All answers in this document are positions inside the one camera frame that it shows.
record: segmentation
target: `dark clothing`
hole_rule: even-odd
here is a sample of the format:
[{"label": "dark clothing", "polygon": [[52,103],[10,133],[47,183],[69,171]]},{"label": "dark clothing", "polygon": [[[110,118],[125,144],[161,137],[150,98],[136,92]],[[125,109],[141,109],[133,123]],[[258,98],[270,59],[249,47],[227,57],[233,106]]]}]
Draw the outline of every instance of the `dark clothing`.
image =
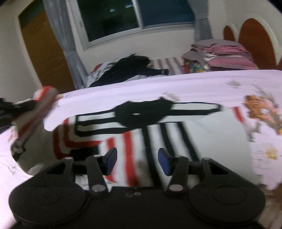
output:
[{"label": "dark clothing", "polygon": [[90,85],[97,87],[113,83],[124,82],[134,76],[168,75],[168,69],[151,69],[147,65],[150,60],[146,56],[129,56],[120,59],[111,69],[106,71],[100,79]]},{"label": "dark clothing", "polygon": [[35,105],[36,102],[34,100],[26,101],[21,104],[12,104],[0,98],[0,133],[3,133],[12,126],[13,119],[34,109]]}]

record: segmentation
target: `orange arch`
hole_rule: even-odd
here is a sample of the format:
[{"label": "orange arch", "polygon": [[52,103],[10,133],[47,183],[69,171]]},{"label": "orange arch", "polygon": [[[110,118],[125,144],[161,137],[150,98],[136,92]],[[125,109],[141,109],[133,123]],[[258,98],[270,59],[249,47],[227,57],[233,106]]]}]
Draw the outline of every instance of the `orange arch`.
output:
[{"label": "orange arch", "polygon": [[225,26],[223,30],[223,37],[224,37],[224,40],[236,41],[235,36],[232,32],[232,29],[228,25]]},{"label": "orange arch", "polygon": [[276,69],[271,40],[257,20],[249,18],[243,23],[238,42],[252,54],[259,69]]}]

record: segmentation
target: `curtain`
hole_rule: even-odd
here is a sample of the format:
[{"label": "curtain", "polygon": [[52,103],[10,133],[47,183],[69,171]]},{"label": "curtain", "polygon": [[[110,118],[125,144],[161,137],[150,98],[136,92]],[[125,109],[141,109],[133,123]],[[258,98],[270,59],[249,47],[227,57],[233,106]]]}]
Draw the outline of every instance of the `curtain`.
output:
[{"label": "curtain", "polygon": [[79,58],[65,0],[43,0],[44,8],[55,37],[67,60],[75,89],[84,88],[87,72]]},{"label": "curtain", "polygon": [[187,0],[195,14],[195,42],[212,39],[208,19],[208,0]]}]

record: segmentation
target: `metal screw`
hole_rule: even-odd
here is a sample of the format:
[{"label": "metal screw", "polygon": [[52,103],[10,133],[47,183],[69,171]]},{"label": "metal screw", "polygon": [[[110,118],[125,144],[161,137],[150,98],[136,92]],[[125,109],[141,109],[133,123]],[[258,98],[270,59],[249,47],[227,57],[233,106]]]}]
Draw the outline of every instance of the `metal screw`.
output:
[{"label": "metal screw", "polygon": [[91,189],[94,192],[102,192],[102,191],[106,190],[106,187],[104,185],[101,185],[101,184],[96,184],[96,185],[93,185]]},{"label": "metal screw", "polygon": [[171,186],[169,186],[169,189],[171,191],[182,191],[183,190],[183,186],[180,184],[172,184]]}]

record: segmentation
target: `window frame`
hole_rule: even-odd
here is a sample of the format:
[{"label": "window frame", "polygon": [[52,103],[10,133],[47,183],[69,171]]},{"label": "window frame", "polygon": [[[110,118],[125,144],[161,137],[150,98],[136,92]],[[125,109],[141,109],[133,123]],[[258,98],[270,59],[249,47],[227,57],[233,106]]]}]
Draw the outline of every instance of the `window frame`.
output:
[{"label": "window frame", "polygon": [[71,13],[74,18],[74,23],[77,28],[78,36],[79,36],[83,50],[85,51],[101,43],[112,42],[113,40],[118,39],[118,38],[121,39],[123,37],[129,37],[129,36],[134,36],[134,35],[150,34],[150,33],[155,33],[155,32],[164,32],[164,31],[171,31],[171,30],[191,29],[192,27],[194,27],[194,24],[195,24],[194,22],[166,23],[166,24],[158,24],[158,25],[152,25],[152,26],[144,26],[138,1],[132,0],[132,3],[133,3],[133,8],[135,11],[136,18],[137,18],[137,22],[139,25],[138,28],[114,33],[114,34],[96,39],[94,41],[89,41],[77,0],[69,0]]}]

